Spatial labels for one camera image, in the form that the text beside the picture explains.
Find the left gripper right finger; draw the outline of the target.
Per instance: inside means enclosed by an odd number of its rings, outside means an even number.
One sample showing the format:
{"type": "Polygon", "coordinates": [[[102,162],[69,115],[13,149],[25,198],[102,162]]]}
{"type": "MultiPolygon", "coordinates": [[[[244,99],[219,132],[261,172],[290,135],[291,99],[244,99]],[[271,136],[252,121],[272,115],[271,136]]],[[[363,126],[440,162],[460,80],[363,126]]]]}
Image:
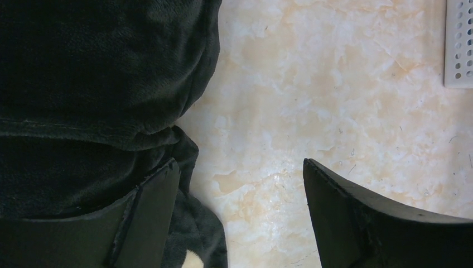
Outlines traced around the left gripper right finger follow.
{"type": "Polygon", "coordinates": [[[303,181],[323,267],[472,266],[472,220],[386,198],[313,159],[303,181]]]}

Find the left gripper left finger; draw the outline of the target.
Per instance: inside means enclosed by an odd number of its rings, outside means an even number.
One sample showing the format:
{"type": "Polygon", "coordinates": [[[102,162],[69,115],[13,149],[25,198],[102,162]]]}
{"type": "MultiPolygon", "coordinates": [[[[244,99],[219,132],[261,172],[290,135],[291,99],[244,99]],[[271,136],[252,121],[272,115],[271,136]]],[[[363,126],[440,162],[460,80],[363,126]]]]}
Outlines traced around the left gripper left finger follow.
{"type": "Polygon", "coordinates": [[[56,219],[2,219],[2,267],[159,267],[180,171],[169,160],[124,197],[56,219]]]}

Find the white plastic basket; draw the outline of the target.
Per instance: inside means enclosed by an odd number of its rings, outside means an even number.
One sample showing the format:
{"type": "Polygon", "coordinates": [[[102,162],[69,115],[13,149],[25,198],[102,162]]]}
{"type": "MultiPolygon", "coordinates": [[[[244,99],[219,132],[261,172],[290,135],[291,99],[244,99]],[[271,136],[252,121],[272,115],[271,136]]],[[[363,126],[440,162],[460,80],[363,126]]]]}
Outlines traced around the white plastic basket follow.
{"type": "Polygon", "coordinates": [[[472,89],[472,0],[446,1],[444,85],[472,89]]]}

